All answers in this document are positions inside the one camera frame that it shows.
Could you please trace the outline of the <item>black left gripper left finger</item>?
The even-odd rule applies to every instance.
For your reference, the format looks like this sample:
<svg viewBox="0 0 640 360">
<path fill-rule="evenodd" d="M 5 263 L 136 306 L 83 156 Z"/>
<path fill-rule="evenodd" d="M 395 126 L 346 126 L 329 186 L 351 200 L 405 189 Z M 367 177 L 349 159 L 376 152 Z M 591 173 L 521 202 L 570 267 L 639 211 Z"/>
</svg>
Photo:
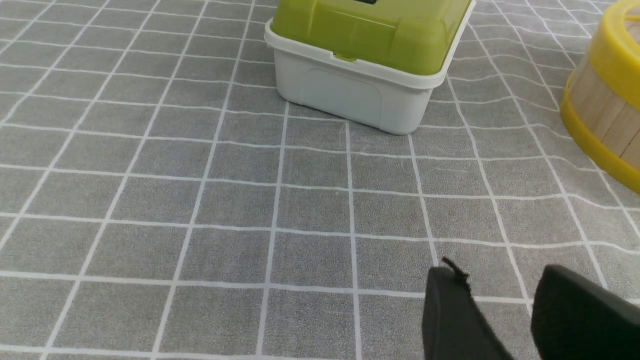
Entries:
<svg viewBox="0 0 640 360">
<path fill-rule="evenodd" d="M 425 360 L 512 360 L 473 298 L 469 274 L 447 257 L 427 274 L 422 315 Z"/>
</svg>

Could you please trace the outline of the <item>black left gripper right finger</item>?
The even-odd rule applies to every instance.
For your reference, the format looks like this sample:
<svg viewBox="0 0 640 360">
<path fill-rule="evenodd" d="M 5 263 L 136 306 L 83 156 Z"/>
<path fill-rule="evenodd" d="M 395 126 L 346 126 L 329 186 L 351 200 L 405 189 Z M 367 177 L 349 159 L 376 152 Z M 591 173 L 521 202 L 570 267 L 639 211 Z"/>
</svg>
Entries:
<svg viewBox="0 0 640 360">
<path fill-rule="evenodd" d="M 640 357 L 638 306 L 562 265 L 544 267 L 530 329 L 542 360 Z"/>
</svg>

